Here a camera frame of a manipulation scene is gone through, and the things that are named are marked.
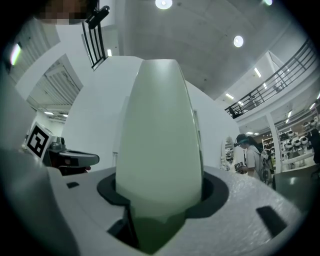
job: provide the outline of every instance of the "shelf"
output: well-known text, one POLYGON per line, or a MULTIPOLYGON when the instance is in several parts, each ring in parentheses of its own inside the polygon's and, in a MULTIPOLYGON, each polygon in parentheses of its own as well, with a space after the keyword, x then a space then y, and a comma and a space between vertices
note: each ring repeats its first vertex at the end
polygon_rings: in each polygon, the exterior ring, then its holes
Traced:
POLYGON ((282 141, 280 141, 280 145, 281 145, 281 143, 282 143, 283 145, 285 145, 285 144, 287 144, 287 142, 290 141, 290 140, 299 140, 299 137, 298 137, 298 136, 294 136, 294 137, 292 137, 292 138, 288 138, 288 139, 282 140, 282 141))
POLYGON ((270 139, 272 139, 272 136, 270 138, 263 139, 262 142, 265 142, 265 141, 270 140, 270 139))
POLYGON ((298 133, 298 136, 305 136, 305 133, 308 133, 308 132, 311 132, 313 129, 317 129, 318 128, 318 125, 308 129, 308 130, 305 130, 304 132, 302 133, 298 133))
POLYGON ((292 164, 292 163, 301 161, 301 160, 303 160, 303 159, 312 157, 313 155, 314 155, 314 153, 313 153, 313 152, 310 152, 310 153, 305 153, 305 154, 296 156, 296 157, 294 157, 294 158, 283 159, 283 160, 282 160, 282 164, 283 164, 283 165, 292 164))
POLYGON ((263 144, 263 146, 268 146, 268 145, 271 145, 271 144, 274 144, 273 142, 269 143, 269 144, 263 144))
POLYGON ((280 137, 282 134, 286 134, 286 133, 288 133, 288 132, 291 132, 292 130, 291 130, 291 128, 290 128, 290 130, 287 130, 287 131, 285 131, 285 132, 282 132, 282 133, 280 133, 278 136, 280 137))

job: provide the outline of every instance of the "white cone-shaped object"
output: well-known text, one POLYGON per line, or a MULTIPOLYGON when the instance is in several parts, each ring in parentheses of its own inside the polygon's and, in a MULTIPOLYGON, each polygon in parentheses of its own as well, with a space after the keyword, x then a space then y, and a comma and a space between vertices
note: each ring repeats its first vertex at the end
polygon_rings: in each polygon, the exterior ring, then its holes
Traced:
POLYGON ((116 192, 131 201, 142 251, 153 253, 201 200, 199 138, 175 60, 144 60, 129 98, 116 166, 116 192))

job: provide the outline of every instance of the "ceiling light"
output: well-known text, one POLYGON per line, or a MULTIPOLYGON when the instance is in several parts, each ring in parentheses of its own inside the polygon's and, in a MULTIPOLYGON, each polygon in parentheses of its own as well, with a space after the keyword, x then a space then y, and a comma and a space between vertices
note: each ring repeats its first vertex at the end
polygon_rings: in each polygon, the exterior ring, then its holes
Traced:
POLYGON ((295 180, 296 180, 296 177, 290 178, 290 185, 294 185, 295 184, 295 180))
POLYGON ((229 93, 226 93, 225 96, 229 97, 231 100, 233 100, 235 97, 231 96, 229 93))
POLYGON ((11 65, 14 66, 16 64, 16 61, 17 61, 17 58, 19 56, 21 52, 21 48, 19 46, 19 44, 15 44, 15 46, 13 47, 13 50, 12 50, 12 53, 11 53, 11 56, 10 56, 10 62, 11 62, 11 65))
POLYGON ((244 39, 242 38, 242 36, 237 35, 234 39, 233 39, 233 44, 235 47, 241 47, 244 44, 244 39))
POLYGON ((273 0, 263 0, 267 6, 272 5, 273 0))
POLYGON ((256 72, 256 74, 258 75, 258 77, 261 77, 261 74, 260 74, 259 70, 258 70, 256 67, 254 68, 254 71, 256 72))
POLYGON ((159 9, 169 9, 172 6, 172 0, 155 0, 155 5, 159 9))

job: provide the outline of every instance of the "balcony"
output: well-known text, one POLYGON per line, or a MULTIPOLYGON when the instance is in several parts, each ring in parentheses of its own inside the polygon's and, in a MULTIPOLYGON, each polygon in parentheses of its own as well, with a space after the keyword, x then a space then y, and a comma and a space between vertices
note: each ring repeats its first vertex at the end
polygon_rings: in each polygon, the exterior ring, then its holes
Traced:
POLYGON ((318 56, 315 47, 310 39, 273 75, 263 81, 258 87, 242 97, 236 103, 225 109, 233 119, 255 109, 264 104, 278 93, 293 88, 292 84, 301 82, 306 78, 316 66, 318 66, 318 56))

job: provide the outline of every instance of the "display shelf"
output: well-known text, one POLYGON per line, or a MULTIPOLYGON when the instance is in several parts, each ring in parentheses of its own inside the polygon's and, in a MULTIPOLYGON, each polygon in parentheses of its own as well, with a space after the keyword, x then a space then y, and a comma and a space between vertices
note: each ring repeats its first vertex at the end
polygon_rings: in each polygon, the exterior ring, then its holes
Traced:
POLYGON ((262 142, 265 142, 265 141, 270 140, 270 139, 272 139, 272 136, 270 138, 263 139, 262 142))
POLYGON ((280 141, 280 144, 282 143, 283 145, 285 145, 285 144, 287 144, 288 141, 290 141, 290 140, 299 140, 298 133, 295 132, 293 137, 287 138, 287 139, 285 139, 285 140, 281 140, 281 141, 280 141))
POLYGON ((291 128, 290 128, 290 130, 284 131, 284 132, 280 133, 278 136, 280 137, 282 134, 286 134, 286 133, 291 132, 291 131, 292 131, 292 130, 291 130, 291 128))
POLYGON ((282 151, 283 154, 287 154, 287 153, 291 153, 291 152, 293 152, 293 150, 283 150, 282 151))
POLYGON ((282 160, 282 164, 283 164, 283 165, 292 164, 292 163, 295 163, 295 162, 301 161, 301 160, 303 160, 303 159, 306 159, 306 158, 312 157, 313 155, 314 155, 314 153, 313 153, 313 152, 309 152, 309 153, 305 153, 305 154, 302 154, 302 155, 296 156, 296 157, 294 157, 294 158, 290 158, 290 159, 283 159, 283 160, 282 160))
POLYGON ((317 130, 318 130, 318 126, 319 126, 319 125, 317 124, 317 125, 313 126, 312 128, 305 130, 305 131, 302 132, 302 133, 298 133, 298 136, 305 136, 305 133, 309 133, 309 132, 311 132, 313 129, 317 129, 317 130))

